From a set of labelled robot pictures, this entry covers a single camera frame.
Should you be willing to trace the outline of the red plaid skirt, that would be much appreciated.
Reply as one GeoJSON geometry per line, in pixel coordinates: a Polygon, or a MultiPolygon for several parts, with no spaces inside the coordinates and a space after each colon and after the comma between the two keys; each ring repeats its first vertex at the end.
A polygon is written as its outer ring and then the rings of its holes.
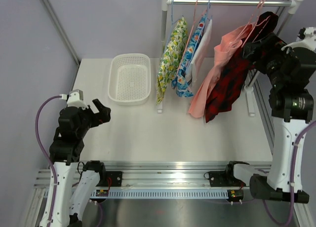
{"type": "Polygon", "coordinates": [[[232,104],[239,98],[248,71],[253,68],[242,58],[246,43],[262,39],[272,33],[277,26],[278,16],[271,11],[262,13],[249,38],[224,66],[219,81],[210,93],[205,106],[205,122],[212,121],[219,113],[232,110],[232,104]]]}

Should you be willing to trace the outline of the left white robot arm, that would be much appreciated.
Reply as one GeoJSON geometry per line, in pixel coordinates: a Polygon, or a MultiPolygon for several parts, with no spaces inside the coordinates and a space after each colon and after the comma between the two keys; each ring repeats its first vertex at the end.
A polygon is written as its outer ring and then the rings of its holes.
{"type": "Polygon", "coordinates": [[[83,139],[88,130],[107,123],[111,119],[111,109],[98,99],[85,109],[67,106],[59,113],[49,152],[42,150],[50,166],[50,184],[41,227],[80,227],[82,216],[92,191],[107,180],[104,163],[88,161],[82,169],[82,180],[76,190],[72,190],[73,179],[84,148],[83,139]]]}

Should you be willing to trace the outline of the blue floral skirt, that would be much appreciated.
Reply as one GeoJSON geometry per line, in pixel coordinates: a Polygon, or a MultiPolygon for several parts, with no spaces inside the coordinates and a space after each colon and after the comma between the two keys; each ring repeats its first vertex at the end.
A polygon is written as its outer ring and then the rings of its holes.
{"type": "Polygon", "coordinates": [[[178,97],[188,98],[194,95],[189,86],[189,83],[192,79],[192,72],[189,72],[189,64],[192,62],[192,59],[204,35],[205,22],[207,20],[207,17],[208,14],[205,11],[201,16],[201,19],[195,31],[190,36],[182,57],[182,61],[177,70],[176,77],[171,83],[172,88],[175,89],[178,97]]]}

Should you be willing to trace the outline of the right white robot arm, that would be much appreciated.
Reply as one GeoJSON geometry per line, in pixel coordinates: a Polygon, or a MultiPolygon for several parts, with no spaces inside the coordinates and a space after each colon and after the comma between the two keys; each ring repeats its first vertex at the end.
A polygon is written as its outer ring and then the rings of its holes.
{"type": "Polygon", "coordinates": [[[255,199],[308,203],[301,182],[304,135],[315,122],[314,99],[306,89],[316,70],[313,49],[299,42],[285,43],[275,34],[247,43],[243,58],[265,74],[272,85],[269,104],[274,124],[273,160],[268,174],[248,163],[230,162],[224,173],[230,186],[242,181],[255,199]]]}

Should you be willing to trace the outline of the pink skirt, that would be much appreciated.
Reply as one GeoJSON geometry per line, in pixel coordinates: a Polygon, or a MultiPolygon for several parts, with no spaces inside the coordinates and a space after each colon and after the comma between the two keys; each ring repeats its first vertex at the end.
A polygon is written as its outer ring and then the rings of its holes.
{"type": "Polygon", "coordinates": [[[223,35],[221,43],[214,47],[214,66],[208,72],[191,101],[191,105],[188,110],[188,113],[191,116],[194,118],[200,118],[204,115],[206,100],[220,79],[224,66],[229,62],[233,54],[241,47],[242,39],[249,35],[252,28],[252,23],[240,26],[223,35]]]}

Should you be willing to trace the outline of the white skirt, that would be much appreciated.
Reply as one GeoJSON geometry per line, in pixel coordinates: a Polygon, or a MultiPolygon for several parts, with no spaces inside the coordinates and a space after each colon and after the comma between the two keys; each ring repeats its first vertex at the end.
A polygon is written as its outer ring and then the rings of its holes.
{"type": "Polygon", "coordinates": [[[190,61],[188,68],[186,70],[185,79],[189,85],[195,83],[195,81],[197,80],[198,73],[208,51],[208,47],[211,40],[211,31],[212,19],[209,19],[207,20],[207,24],[204,26],[203,32],[200,34],[201,39],[195,47],[193,58],[190,61]]]}

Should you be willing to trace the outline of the yellow lemon print skirt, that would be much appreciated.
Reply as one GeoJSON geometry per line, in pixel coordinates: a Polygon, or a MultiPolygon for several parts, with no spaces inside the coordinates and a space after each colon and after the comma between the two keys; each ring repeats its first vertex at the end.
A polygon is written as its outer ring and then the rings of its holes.
{"type": "Polygon", "coordinates": [[[156,80],[156,105],[163,101],[168,85],[176,76],[187,41],[188,24],[182,16],[171,31],[170,40],[160,60],[156,80]]]}

